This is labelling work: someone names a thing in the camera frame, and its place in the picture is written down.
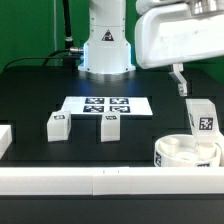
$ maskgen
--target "white box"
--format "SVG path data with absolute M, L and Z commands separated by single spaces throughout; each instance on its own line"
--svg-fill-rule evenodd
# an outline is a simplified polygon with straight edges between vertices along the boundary
M 70 130 L 70 111 L 57 111 L 51 114 L 47 122 L 47 136 L 49 142 L 68 140 Z
M 215 105 L 208 99 L 186 99 L 191 130 L 197 142 L 218 142 L 219 125 Z
M 0 125 L 0 159 L 12 142 L 11 125 Z
M 120 112 L 105 112 L 101 121 L 101 142 L 120 141 Z

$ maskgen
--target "black cable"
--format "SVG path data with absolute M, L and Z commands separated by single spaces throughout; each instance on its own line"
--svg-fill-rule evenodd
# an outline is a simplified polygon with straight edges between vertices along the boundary
M 69 12 L 69 1 L 63 0 L 64 8 L 64 20 L 65 20 L 65 48 L 70 48 L 73 45 L 72 31 L 71 31 L 71 22 L 70 22 L 70 12 Z
M 71 58 L 74 58 L 76 60 L 80 60 L 80 56 L 79 57 L 77 57 L 77 56 L 71 56 Z M 15 59 L 13 61 L 8 62 L 4 66 L 3 72 L 6 71 L 11 64 L 13 64 L 13 63 L 15 63 L 17 61 L 24 61 L 24 60 L 43 60 L 43 59 L 45 59 L 45 60 L 48 59 L 48 61 L 49 60 L 52 60 L 52 59 L 53 60 L 62 60 L 63 57 L 24 57 L 24 58 L 18 58 L 18 59 Z
M 60 53 L 65 53 L 65 52 L 70 52 L 70 50 L 69 49 L 57 50 L 57 51 L 49 54 L 48 57 L 44 60 L 44 63 L 42 64 L 42 66 L 45 66 L 48 63 L 48 61 L 55 55 L 60 54 Z

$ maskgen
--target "printed marker sheet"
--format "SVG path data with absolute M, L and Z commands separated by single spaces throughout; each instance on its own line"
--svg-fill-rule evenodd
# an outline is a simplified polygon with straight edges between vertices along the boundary
M 66 97 L 62 111 L 74 115 L 96 115 L 120 111 L 121 115 L 152 115 L 146 97 Z

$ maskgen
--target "green wall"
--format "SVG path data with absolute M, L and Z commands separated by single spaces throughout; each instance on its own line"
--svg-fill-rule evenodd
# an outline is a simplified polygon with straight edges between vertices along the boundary
M 57 1 L 57 46 L 64 48 L 62 1 Z M 126 38 L 134 55 L 134 27 L 138 19 L 136 0 L 126 0 Z M 89 37 L 89 0 L 70 0 L 72 34 L 75 46 L 82 46 Z M 54 0 L 1 0 L 0 7 L 0 71 L 4 65 L 21 57 L 45 57 L 54 51 Z M 17 62 L 15 65 L 40 65 L 43 61 Z M 224 82 L 224 57 L 191 62 L 186 67 L 200 68 Z

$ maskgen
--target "black table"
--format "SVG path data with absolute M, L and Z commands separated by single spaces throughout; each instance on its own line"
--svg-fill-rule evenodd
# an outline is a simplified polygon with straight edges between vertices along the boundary
M 194 69 L 186 69 L 185 78 L 192 83 L 192 98 L 215 103 L 223 132 L 224 85 Z M 13 67 L 1 74 L 0 91 L 0 124 L 11 124 L 13 133 L 1 167 L 153 166 L 158 138 L 191 133 L 185 98 L 167 72 L 139 69 L 132 79 L 102 83 L 60 67 Z M 120 142 L 103 144 L 101 117 L 76 115 L 69 140 L 48 143 L 47 121 L 66 96 L 147 97 L 153 116 L 122 116 Z M 1 196 L 0 222 L 224 223 L 223 199 L 223 195 Z

